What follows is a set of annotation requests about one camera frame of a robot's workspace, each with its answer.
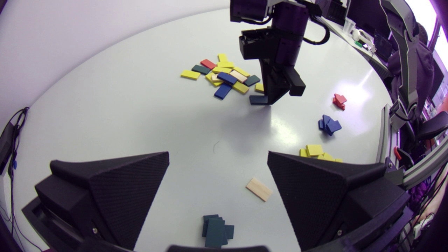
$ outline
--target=white table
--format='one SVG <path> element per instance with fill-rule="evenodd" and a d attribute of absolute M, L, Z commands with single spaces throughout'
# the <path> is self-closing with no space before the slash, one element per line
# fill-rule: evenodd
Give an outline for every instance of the white table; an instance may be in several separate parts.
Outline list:
<path fill-rule="evenodd" d="M 299 251 L 283 202 L 266 164 L 268 151 L 298 154 L 307 144 L 345 162 L 375 162 L 381 109 L 392 104 L 381 79 L 345 41 L 303 43 L 296 69 L 307 85 L 302 97 L 285 95 L 272 106 L 251 106 L 232 90 L 224 100 L 202 76 L 180 78 L 205 58 L 229 60 L 259 77 L 258 61 L 242 59 L 241 30 L 228 9 L 155 27 L 87 60 L 50 88 L 29 111 L 18 150 L 14 200 L 23 233 L 46 246 L 21 213 L 36 197 L 34 185 L 50 175 L 51 160 L 93 161 L 169 151 L 161 183 L 136 251 L 165 251 L 170 244 L 204 246 L 202 215 L 219 214 L 235 225 L 224 248 L 267 245 Z M 309 22 L 306 37 L 322 38 Z M 345 95 L 346 110 L 332 104 Z M 318 130 L 327 114 L 342 130 Z M 245 189 L 257 178 L 273 194 L 267 202 Z M 22 239 L 27 251 L 36 251 Z"/>

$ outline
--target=computer monitor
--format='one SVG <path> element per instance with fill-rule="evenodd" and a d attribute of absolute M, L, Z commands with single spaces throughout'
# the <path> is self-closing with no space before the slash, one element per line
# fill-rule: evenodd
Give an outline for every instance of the computer monitor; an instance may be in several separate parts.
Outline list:
<path fill-rule="evenodd" d="M 363 29 L 372 37 L 375 30 L 382 36 L 389 37 L 390 28 L 379 0 L 351 0 L 347 17 L 356 23 L 358 29 Z"/>
<path fill-rule="evenodd" d="M 54 251 L 75 252 L 87 238 L 133 250 L 168 165 L 168 152 L 52 161 L 22 212 Z"/>

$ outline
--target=white wall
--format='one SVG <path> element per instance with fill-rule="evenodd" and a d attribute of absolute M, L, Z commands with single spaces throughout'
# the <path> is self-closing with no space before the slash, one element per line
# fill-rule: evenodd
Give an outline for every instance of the white wall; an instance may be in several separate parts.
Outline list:
<path fill-rule="evenodd" d="M 0 15 L 1 127 L 14 112 L 31 106 L 69 71 L 111 45 L 229 4 L 229 0 L 9 0 Z"/>

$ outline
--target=red block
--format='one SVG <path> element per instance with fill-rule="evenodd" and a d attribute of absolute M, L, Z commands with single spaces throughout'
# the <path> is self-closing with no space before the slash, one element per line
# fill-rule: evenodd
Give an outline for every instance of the red block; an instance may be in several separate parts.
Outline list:
<path fill-rule="evenodd" d="M 335 98 L 339 104 L 343 104 L 344 102 L 347 101 L 347 99 L 344 96 L 338 94 L 335 94 Z"/>
<path fill-rule="evenodd" d="M 203 66 L 207 67 L 207 68 L 210 68 L 210 69 L 213 69 L 213 68 L 216 67 L 216 65 L 213 62 L 211 62 L 210 60 L 208 60 L 208 59 L 205 59 L 205 60 L 201 61 L 201 64 Z"/>

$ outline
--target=dark blue block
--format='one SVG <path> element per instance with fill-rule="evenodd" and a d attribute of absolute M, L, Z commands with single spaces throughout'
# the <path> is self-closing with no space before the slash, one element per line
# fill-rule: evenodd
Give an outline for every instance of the dark blue block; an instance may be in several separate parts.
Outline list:
<path fill-rule="evenodd" d="M 203 67 L 201 65 L 195 65 L 191 70 L 205 75 L 207 75 L 210 72 L 210 68 Z"/>
<path fill-rule="evenodd" d="M 259 83 L 260 78 L 258 78 L 256 75 L 249 76 L 247 80 L 244 82 L 244 84 L 248 87 L 254 85 L 255 83 Z"/>
<path fill-rule="evenodd" d="M 217 77 L 218 79 L 223 80 L 225 83 L 230 84 L 232 86 L 238 81 L 237 78 L 223 72 L 220 72 Z"/>
<path fill-rule="evenodd" d="M 320 130 L 324 130 L 325 129 L 325 127 L 323 126 L 323 120 L 322 119 L 319 120 L 319 129 Z"/>
<path fill-rule="evenodd" d="M 217 214 L 208 215 L 208 216 L 211 216 L 211 218 L 205 219 L 205 216 L 204 216 L 204 225 L 202 226 L 202 237 L 206 237 L 207 236 L 207 227 L 208 227 L 208 220 L 209 219 L 219 219 L 219 220 L 223 219 L 222 217 L 213 218 L 214 216 L 218 216 Z"/>
<path fill-rule="evenodd" d="M 226 83 L 222 83 L 218 90 L 216 90 L 215 96 L 223 100 L 231 89 L 232 86 Z"/>
<path fill-rule="evenodd" d="M 225 221 L 220 219 L 209 219 L 207 227 L 207 236 L 205 238 L 205 247 L 221 248 L 225 232 Z"/>
<path fill-rule="evenodd" d="M 267 105 L 267 96 L 249 96 L 251 105 Z"/>
<path fill-rule="evenodd" d="M 329 117 L 328 115 L 323 115 L 323 116 L 322 116 L 323 127 L 324 127 L 324 128 L 327 126 L 327 123 L 328 123 L 331 119 L 332 119 L 332 118 Z"/>
<path fill-rule="evenodd" d="M 333 122 L 329 122 L 327 124 L 326 129 L 327 129 L 327 132 L 331 132 L 331 135 L 333 135 L 333 133 L 335 131 L 342 129 L 342 127 L 339 124 L 339 121 L 333 121 Z"/>
<path fill-rule="evenodd" d="M 227 239 L 233 239 L 233 231 L 235 230 L 234 225 L 224 225 L 225 228 L 225 234 L 227 236 Z"/>

